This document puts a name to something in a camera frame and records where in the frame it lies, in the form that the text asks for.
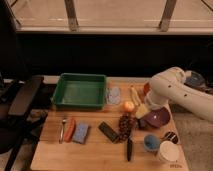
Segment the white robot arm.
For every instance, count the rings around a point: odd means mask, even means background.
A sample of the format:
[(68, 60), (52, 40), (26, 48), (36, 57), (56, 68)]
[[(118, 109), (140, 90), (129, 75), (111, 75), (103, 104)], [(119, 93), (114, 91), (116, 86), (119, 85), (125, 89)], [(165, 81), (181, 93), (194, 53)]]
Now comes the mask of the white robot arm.
[(172, 67), (149, 79), (150, 91), (144, 97), (148, 110), (157, 110), (169, 100), (179, 104), (196, 116), (213, 123), (213, 95), (185, 85), (186, 72)]

